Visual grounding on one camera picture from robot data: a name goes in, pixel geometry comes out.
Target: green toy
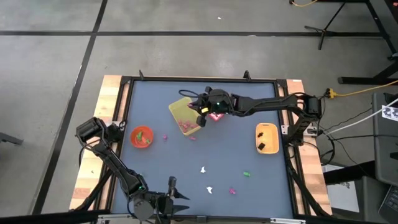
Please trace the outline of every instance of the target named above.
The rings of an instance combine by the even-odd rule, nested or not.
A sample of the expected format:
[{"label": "green toy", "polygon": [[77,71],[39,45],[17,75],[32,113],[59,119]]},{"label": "green toy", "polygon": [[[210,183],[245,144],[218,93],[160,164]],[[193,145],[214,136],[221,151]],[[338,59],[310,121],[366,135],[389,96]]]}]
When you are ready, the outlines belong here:
[{"label": "green toy", "polygon": [[142,141],[142,131],[140,131],[138,134],[137,134],[137,140],[138,141]]}]

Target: white object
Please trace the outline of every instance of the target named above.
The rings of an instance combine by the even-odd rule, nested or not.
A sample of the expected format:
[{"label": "white object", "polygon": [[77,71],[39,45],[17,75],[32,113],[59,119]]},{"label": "white object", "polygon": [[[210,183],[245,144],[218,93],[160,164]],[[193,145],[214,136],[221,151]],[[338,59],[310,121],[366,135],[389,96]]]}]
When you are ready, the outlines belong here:
[{"label": "white object", "polygon": [[207,189],[207,191],[208,191],[210,194],[212,194],[212,192],[211,192],[211,190],[213,190],[212,187],[207,187],[206,189]]},{"label": "white object", "polygon": [[[326,165],[324,172],[341,169],[340,166]],[[355,183],[353,181],[328,185],[330,206],[352,212],[359,212],[358,199],[356,198]]]},{"label": "white object", "polygon": [[381,113],[383,118],[398,121],[398,108],[390,106],[381,106],[381,108],[383,109],[383,112]]},{"label": "white object", "polygon": [[[389,103],[387,106],[391,106],[391,105],[393,105],[393,104],[396,103],[396,102],[398,102],[398,98],[397,98],[396,100],[394,100],[393,102]],[[349,128],[349,127],[351,127],[351,126],[354,126],[355,124],[359,124],[360,122],[362,122],[362,121],[364,121],[364,120],[366,120],[366,119],[369,119],[369,118],[373,117],[374,115],[380,113],[382,110],[383,110],[383,108],[379,109],[379,110],[376,111],[374,114],[371,114],[371,115],[365,117],[364,119],[362,119],[362,120],[360,120],[360,121],[357,121],[357,122],[355,122],[355,123],[352,123],[352,124],[349,124],[349,125],[344,126],[344,127],[342,127],[342,128],[339,128],[339,129],[336,129],[336,130],[334,130],[334,131],[331,131],[331,132],[329,132],[329,133],[326,134],[326,135],[330,135],[330,134],[333,134],[333,133],[335,133],[335,132],[337,132],[337,131],[341,131],[341,130],[343,130],[343,129]]]}]

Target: wooden plank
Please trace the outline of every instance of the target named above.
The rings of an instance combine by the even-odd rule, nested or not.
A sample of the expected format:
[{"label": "wooden plank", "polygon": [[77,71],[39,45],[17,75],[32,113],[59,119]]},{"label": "wooden plank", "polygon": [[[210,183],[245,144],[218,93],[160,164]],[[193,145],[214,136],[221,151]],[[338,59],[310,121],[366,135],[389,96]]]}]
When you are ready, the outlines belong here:
[{"label": "wooden plank", "polygon": [[[118,96],[120,80],[120,75],[104,76],[94,115],[103,119],[105,122],[110,122],[112,120],[114,106],[116,104],[116,98]],[[303,91],[303,85],[301,80],[287,80],[287,83],[289,91],[291,93]],[[123,116],[127,91],[128,86],[126,85],[125,89],[123,90],[121,108],[118,114],[118,121],[120,121]],[[282,114],[284,116],[285,122],[287,123],[286,111],[283,111]],[[310,137],[305,137],[305,141],[316,144],[315,140]],[[323,207],[323,209],[328,213],[331,213],[329,198],[326,191],[325,180],[323,179],[322,168],[320,165],[317,150],[314,149],[313,146],[304,145],[300,147],[300,156],[303,164],[305,183],[309,191],[313,194],[315,200],[317,200],[317,202]],[[76,180],[72,201],[70,204],[71,209],[79,206],[84,201],[84,198],[90,194],[95,185],[98,183],[101,166],[101,159],[98,159],[92,152],[85,151]],[[109,182],[105,185],[104,189],[108,188]],[[295,185],[295,191],[297,197],[298,211],[299,213],[303,214],[304,210],[302,205],[302,198],[297,185]],[[103,192],[100,208],[104,208],[107,196],[106,193],[107,190]]]}]

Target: wooden table frame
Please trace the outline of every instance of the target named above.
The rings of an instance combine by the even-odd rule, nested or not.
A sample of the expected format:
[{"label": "wooden table frame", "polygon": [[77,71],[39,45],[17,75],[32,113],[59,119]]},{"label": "wooden table frame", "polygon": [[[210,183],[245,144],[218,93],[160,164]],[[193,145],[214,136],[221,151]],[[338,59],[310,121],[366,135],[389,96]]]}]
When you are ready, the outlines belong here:
[{"label": "wooden table frame", "polygon": [[[105,75],[101,89],[99,91],[99,97],[94,116],[104,120],[105,123],[121,121],[123,118],[126,118],[127,113],[125,108],[129,108],[132,92],[132,88],[130,88],[132,84],[129,85],[130,80],[131,77],[122,77],[121,75]],[[304,91],[301,80],[276,80],[275,83],[277,83],[275,84],[275,87],[278,88],[280,96]],[[296,115],[293,114],[292,116],[292,114],[288,113],[287,111],[281,111],[279,116],[283,117],[284,124],[289,124],[289,120],[297,120]],[[309,136],[304,137],[304,141],[316,144],[314,138]],[[324,211],[331,214],[330,202],[317,149],[309,144],[304,144],[296,149],[296,153],[294,153],[294,151],[295,149],[292,147],[289,148],[290,155],[295,155],[295,157],[292,159],[295,169],[297,170],[298,174],[304,178],[305,185],[313,195],[314,199],[321,205]],[[75,189],[73,191],[70,209],[76,208],[84,201],[84,199],[90,194],[95,185],[98,183],[101,173],[103,172],[102,160],[96,157],[92,152],[85,151],[83,154],[83,159],[81,160],[81,166],[76,180]],[[112,188],[112,185],[110,184],[111,182],[111,180],[108,180],[108,183],[105,185],[100,196],[100,200],[96,200],[96,202],[91,205],[90,209],[92,209],[93,206],[96,209],[104,209],[110,206],[111,200],[107,200],[107,198],[112,199],[114,193],[109,191],[109,187]],[[293,197],[293,202],[295,202],[297,205],[293,206],[294,213],[314,215],[315,213],[313,210],[308,206],[307,203],[304,203],[300,190],[296,184],[294,184],[294,187],[292,187],[291,190],[294,191],[295,195],[295,197]]]}]

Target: white cable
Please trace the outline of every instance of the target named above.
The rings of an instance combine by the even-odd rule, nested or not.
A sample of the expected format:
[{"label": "white cable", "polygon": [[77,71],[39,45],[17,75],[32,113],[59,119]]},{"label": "white cable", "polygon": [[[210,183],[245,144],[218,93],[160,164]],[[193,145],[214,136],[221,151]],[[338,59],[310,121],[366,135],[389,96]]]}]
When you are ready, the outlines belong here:
[{"label": "white cable", "polygon": [[[394,100],[393,102],[391,102],[390,104],[388,104],[387,106],[391,106],[391,105],[393,105],[393,104],[396,103],[396,102],[398,102],[398,98],[397,98],[396,100]],[[364,119],[362,119],[362,120],[360,120],[360,121],[357,121],[357,122],[355,122],[355,123],[349,124],[349,125],[347,125],[347,126],[344,126],[344,127],[342,127],[342,128],[336,129],[336,130],[334,130],[334,131],[330,131],[330,132],[329,132],[328,134],[326,134],[326,135],[330,135],[330,134],[333,134],[333,133],[335,133],[335,132],[341,131],[341,130],[343,130],[343,129],[352,127],[352,126],[354,126],[354,125],[356,125],[356,124],[359,124],[360,122],[362,122],[362,121],[364,121],[364,120],[366,120],[366,119],[369,119],[369,118],[373,117],[374,115],[380,113],[382,110],[383,110],[383,108],[381,108],[380,110],[378,110],[378,111],[375,112],[374,114],[371,114],[371,115],[365,117]]]}]

